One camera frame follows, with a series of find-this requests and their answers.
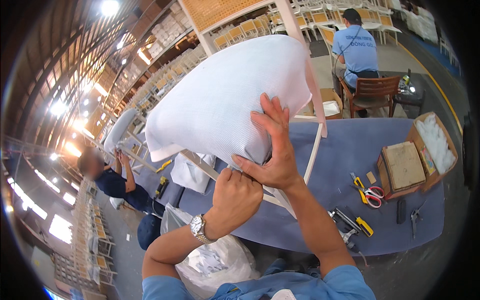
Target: watch face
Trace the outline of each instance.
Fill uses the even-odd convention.
[[[202,227],[202,218],[200,218],[199,216],[195,216],[190,222],[190,230],[194,233],[197,233],[198,231],[200,231],[201,227]]]

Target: wristwatch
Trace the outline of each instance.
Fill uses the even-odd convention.
[[[190,221],[190,230],[194,237],[204,244],[211,244],[216,240],[211,240],[205,236],[205,219],[204,215],[196,215]]]

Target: cardboard box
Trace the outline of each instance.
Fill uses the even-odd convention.
[[[425,121],[427,116],[430,115],[430,114],[433,114],[433,112],[427,112],[423,115],[420,115],[413,121],[414,124],[412,125],[412,128],[410,128],[410,132],[408,133],[408,136],[407,136],[407,139],[406,139],[406,141],[412,141],[415,144],[415,147],[418,151],[418,154],[419,154],[421,162],[422,162],[422,166],[423,166],[423,170],[424,170],[425,178],[426,178],[426,181],[425,181],[424,185],[421,187],[421,190],[423,192],[427,191],[434,184],[436,184],[437,182],[442,180],[442,178],[445,176],[445,174],[447,174],[451,169],[453,169],[453,167],[456,164],[456,161],[458,160],[458,153],[456,152],[455,145],[453,144],[453,141],[450,138],[450,135],[448,134],[447,130],[445,129],[445,126],[443,125],[442,121],[440,121],[438,116],[435,115],[435,120],[436,120],[438,126],[440,126],[440,128],[442,129],[442,131],[445,134],[445,137],[447,138],[448,148],[452,151],[453,155],[455,156],[455,161],[452,164],[452,166],[447,170],[447,172],[445,172],[442,175],[440,175],[438,173],[438,170],[435,167],[435,164],[432,160],[432,157],[431,157],[430,153],[428,152],[428,149],[425,147],[425,143],[424,143],[423,139],[421,138],[419,132],[417,131],[417,128],[415,127],[415,122],[417,122],[419,120],[420,121]]]
[[[419,154],[410,141],[382,147],[377,167],[386,200],[415,192],[425,182]]]
[[[342,119],[343,104],[342,104],[342,100],[336,94],[335,90],[333,88],[321,88],[320,95],[322,95],[322,102],[335,100],[338,104],[338,108],[340,109],[340,113],[325,117],[325,119],[327,120]]]

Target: red scissors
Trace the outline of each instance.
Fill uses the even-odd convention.
[[[367,204],[373,208],[379,208],[382,205],[382,198],[385,197],[385,191],[381,187],[378,186],[371,186],[367,189],[360,187],[358,185],[351,184],[352,187],[361,191],[365,195],[365,200]]]

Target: man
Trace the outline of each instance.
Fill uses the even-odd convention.
[[[274,295],[282,289],[293,294],[288,299],[375,299],[335,223],[297,172],[288,138],[289,109],[282,109],[277,97],[270,101],[262,94],[260,100],[265,113],[252,111],[251,118],[270,134],[272,158],[261,167],[233,155],[244,172],[222,170],[215,184],[213,207],[203,216],[195,216],[190,226],[168,232],[150,244],[142,267],[144,300],[192,300],[175,264],[203,243],[231,233],[252,217],[263,198],[261,184],[282,189],[287,195],[307,246],[320,260],[321,279],[302,273],[278,272],[257,280],[225,283],[211,299],[274,300],[280,296]]]
[[[345,80],[352,93],[357,87],[357,78],[379,78],[377,63],[377,45],[373,36],[361,27],[360,14],[353,8],[345,10],[343,21],[347,27],[335,32],[332,52],[338,55],[338,62],[347,67],[338,66],[336,61],[332,69],[333,86],[340,95],[340,77]],[[361,117],[367,116],[366,110],[359,110]]]
[[[127,179],[121,176],[122,165],[125,167]],[[98,188],[107,196],[123,198],[139,211],[163,215],[165,207],[150,198],[147,191],[135,183],[130,158],[121,150],[115,150],[115,171],[105,163],[102,153],[95,147],[87,147],[84,150],[78,158],[77,166],[80,172],[87,179],[95,181]]]

